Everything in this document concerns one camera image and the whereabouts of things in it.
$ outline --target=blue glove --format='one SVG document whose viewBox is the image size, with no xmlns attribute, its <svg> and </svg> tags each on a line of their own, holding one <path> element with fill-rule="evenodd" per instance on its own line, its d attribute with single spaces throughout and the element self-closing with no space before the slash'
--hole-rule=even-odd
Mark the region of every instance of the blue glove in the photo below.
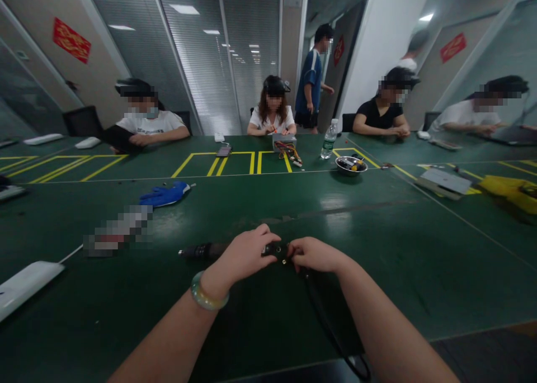
<svg viewBox="0 0 537 383">
<path fill-rule="evenodd" d="M 173 187 L 153 187 L 153 193 L 140 197 L 140 205 L 151 205 L 153 207 L 162 207 L 179 201 L 185 192 L 190 190 L 190 186 L 185 182 L 174 182 Z"/>
</svg>

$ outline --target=black shorts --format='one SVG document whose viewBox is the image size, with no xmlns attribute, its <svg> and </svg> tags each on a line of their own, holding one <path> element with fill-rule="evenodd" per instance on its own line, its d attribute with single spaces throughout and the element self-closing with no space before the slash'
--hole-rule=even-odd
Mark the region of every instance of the black shorts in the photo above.
<svg viewBox="0 0 537 383">
<path fill-rule="evenodd" d="M 312 129 L 317 127 L 319 120 L 319 112 L 314 111 L 313 114 L 306 113 L 296 113 L 295 114 L 295 123 L 302 126 L 305 129 Z"/>
</svg>

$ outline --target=red decoration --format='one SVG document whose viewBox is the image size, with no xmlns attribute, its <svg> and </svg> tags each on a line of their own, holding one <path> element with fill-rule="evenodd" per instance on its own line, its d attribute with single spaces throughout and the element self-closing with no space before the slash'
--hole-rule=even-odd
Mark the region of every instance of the red decoration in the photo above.
<svg viewBox="0 0 537 383">
<path fill-rule="evenodd" d="M 447 45 L 440 49 L 440 57 L 442 57 L 442 63 L 445 63 L 446 61 L 451 59 L 464 48 L 466 48 L 466 38 L 461 32 L 451 41 L 449 41 Z"/>
<path fill-rule="evenodd" d="M 77 32 L 73 31 L 71 27 L 58 18 L 54 19 L 53 41 L 62 49 L 71 53 L 82 63 L 88 63 L 91 43 L 89 43 Z"/>
<path fill-rule="evenodd" d="M 343 35 L 340 37 L 340 41 L 337 43 L 336 48 L 334 49 L 334 67 L 337 66 L 337 63 L 340 62 L 341 56 L 345 51 L 345 41 L 343 41 Z"/>
</svg>

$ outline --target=metal bowl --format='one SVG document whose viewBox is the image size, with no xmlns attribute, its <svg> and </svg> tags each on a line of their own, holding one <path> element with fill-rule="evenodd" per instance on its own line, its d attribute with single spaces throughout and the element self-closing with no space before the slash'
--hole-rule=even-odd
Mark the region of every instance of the metal bowl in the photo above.
<svg viewBox="0 0 537 383">
<path fill-rule="evenodd" d="M 346 160 L 346 161 L 352 162 L 353 164 L 358 165 L 359 166 L 358 171 L 352 171 L 350 169 L 347 169 L 344 165 L 340 164 L 340 162 L 342 162 L 343 160 Z M 368 165 L 363 160 L 361 160 L 363 162 L 362 165 L 358 164 L 358 161 L 360 160 L 361 160 L 360 158 L 355 158 L 355 157 L 338 157 L 336 158 L 337 171 L 340 174 L 343 174 L 345 176 L 356 177 L 360 173 L 365 172 L 368 169 Z"/>
</svg>

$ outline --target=person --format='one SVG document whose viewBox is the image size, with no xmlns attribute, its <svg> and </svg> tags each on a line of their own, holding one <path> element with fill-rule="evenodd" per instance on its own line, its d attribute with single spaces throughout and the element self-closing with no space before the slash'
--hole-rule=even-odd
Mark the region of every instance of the person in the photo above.
<svg viewBox="0 0 537 383">
<path fill-rule="evenodd" d="M 507 98 L 520 97 L 527 92 L 527 82 L 518 75 L 508 75 L 488 81 L 482 91 L 448 106 L 427 130 L 434 138 L 452 138 L 456 133 L 493 134 L 502 123 L 494 107 Z"/>
<path fill-rule="evenodd" d="M 404 67 L 415 73 L 418 64 L 414 59 L 421 53 L 427 40 L 429 40 L 429 31 L 427 30 L 421 30 L 412 35 L 410 43 L 408 44 L 408 50 L 397 63 L 397 67 Z"/>
<path fill-rule="evenodd" d="M 399 101 L 416 84 L 414 73 L 403 67 L 391 69 L 380 82 L 376 96 L 357 110 L 352 131 L 364 135 L 410 136 L 410 127 Z"/>
<path fill-rule="evenodd" d="M 334 38 L 334 30 L 329 24 L 317 28 L 313 49 L 308 53 L 300 73 L 300 83 L 296 93 L 295 122 L 305 129 L 311 129 L 312 134 L 318 134 L 318 112 L 321 100 L 321 89 L 329 94 L 334 93 L 332 87 L 323 83 L 323 65 L 321 54 L 328 51 Z"/>
<path fill-rule="evenodd" d="M 247 133 L 255 136 L 296 134 L 293 111 L 287 105 L 285 84 L 280 77 L 270 75 L 263 82 L 259 105 L 252 112 Z"/>
<path fill-rule="evenodd" d="M 201 347 L 237 281 L 277 261 L 261 257 L 280 241 L 266 224 L 233 239 L 110 377 L 120 382 L 187 382 Z M 315 238 L 293 240 L 294 267 L 335 273 L 356 329 L 380 381 L 450 382 L 457 378 L 382 289 L 354 260 Z"/>
<path fill-rule="evenodd" d="M 116 124 L 134 135 L 129 141 L 146 146 L 164 141 L 181 140 L 190 136 L 182 119 L 167 111 L 158 100 L 158 93 L 139 78 L 118 80 L 116 90 L 129 102 L 129 112 Z"/>
</svg>

